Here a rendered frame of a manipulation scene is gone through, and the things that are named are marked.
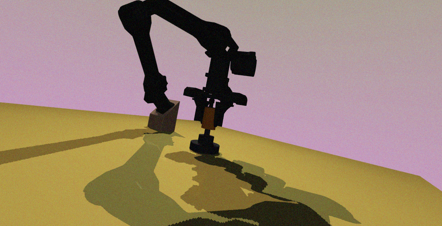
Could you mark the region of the orange knob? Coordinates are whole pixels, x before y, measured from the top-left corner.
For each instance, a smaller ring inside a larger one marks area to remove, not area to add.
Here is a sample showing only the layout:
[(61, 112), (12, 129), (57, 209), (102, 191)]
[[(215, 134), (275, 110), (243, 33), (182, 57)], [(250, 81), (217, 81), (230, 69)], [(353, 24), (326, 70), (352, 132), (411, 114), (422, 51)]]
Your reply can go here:
[(214, 127), (214, 114), (215, 114), (214, 108), (205, 107), (201, 128), (208, 130), (216, 129), (216, 127)]

